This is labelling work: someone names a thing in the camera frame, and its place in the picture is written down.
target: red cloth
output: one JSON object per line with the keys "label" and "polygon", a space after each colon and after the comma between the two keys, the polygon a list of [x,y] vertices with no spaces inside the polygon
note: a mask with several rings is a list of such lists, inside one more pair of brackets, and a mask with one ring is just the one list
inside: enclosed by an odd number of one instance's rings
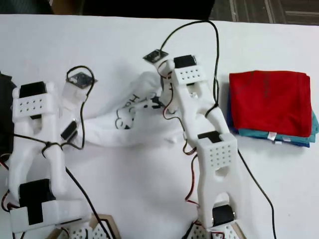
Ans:
{"label": "red cloth", "polygon": [[310,77],[290,71],[229,74],[235,128],[308,137],[312,129]]}

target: dark floor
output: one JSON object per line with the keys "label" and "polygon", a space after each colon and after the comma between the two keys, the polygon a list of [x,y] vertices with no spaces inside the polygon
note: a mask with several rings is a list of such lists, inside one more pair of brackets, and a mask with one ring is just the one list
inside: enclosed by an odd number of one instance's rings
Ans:
{"label": "dark floor", "polygon": [[319,0],[216,0],[209,19],[319,25]]}

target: stack of folded clothes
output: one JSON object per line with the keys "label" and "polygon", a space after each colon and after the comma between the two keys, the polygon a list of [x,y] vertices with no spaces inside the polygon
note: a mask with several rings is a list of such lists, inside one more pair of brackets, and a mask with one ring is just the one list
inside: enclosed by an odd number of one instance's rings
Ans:
{"label": "stack of folded clothes", "polygon": [[227,124],[235,133],[304,147],[316,141],[319,124],[305,73],[236,73],[229,83]]}

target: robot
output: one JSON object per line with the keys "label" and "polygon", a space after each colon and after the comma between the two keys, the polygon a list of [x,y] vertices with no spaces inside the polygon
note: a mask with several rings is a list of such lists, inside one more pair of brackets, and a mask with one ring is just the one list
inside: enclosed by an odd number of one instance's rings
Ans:
{"label": "robot", "polygon": [[[166,106],[163,115],[180,109],[184,139],[198,157],[198,221],[207,232],[223,230],[237,222],[237,210],[242,203],[237,140],[229,132],[221,109],[212,108],[215,101],[208,78],[194,56],[177,57],[160,65],[163,91],[159,101]],[[52,83],[37,82],[14,89],[14,133],[24,136],[14,137],[9,165],[9,189],[20,202],[19,208],[10,211],[14,233],[89,220],[86,201],[65,196],[67,174],[61,145],[76,136],[75,112],[86,101],[92,81],[83,73],[67,77],[61,101]],[[33,158],[41,152],[50,164],[50,179],[27,182]],[[229,200],[217,201],[222,193]]]}

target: white table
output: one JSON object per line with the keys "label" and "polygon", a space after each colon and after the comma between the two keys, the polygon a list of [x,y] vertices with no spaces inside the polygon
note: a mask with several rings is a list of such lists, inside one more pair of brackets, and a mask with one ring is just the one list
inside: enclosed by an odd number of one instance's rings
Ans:
{"label": "white table", "polygon": [[[66,71],[84,64],[99,79],[85,116],[94,114],[143,71],[154,68],[142,57],[159,48],[166,36],[186,20],[90,16],[0,15],[0,70],[19,84],[54,81],[62,89]],[[231,72],[291,70],[311,77],[312,107],[319,114],[319,27],[216,22],[220,34],[218,78]],[[200,56],[207,74],[215,59],[214,33],[208,24],[175,34],[165,47],[171,57]],[[227,90],[221,89],[225,109]],[[279,239],[317,238],[319,215],[319,147],[273,145],[237,137],[252,172],[275,207]],[[67,165],[100,213],[113,215],[122,238],[180,238],[196,209],[183,201],[190,187],[190,161],[182,143],[101,148],[66,155]],[[272,238],[271,210],[244,167],[246,196],[243,220],[254,239]],[[0,169],[0,194],[7,173]],[[75,185],[71,189],[81,195]],[[29,232],[26,238],[45,233]],[[0,212],[0,237],[10,238],[9,215]]]}

